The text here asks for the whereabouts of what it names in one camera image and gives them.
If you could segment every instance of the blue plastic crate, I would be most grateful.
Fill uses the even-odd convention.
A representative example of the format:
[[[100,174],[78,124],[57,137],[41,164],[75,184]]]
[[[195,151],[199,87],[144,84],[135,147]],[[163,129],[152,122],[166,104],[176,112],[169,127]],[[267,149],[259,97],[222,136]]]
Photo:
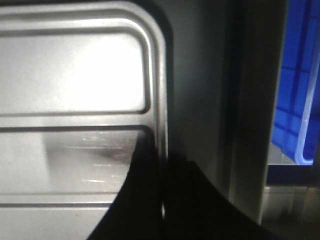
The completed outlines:
[[[312,165],[320,135],[320,0],[290,0],[272,143]]]

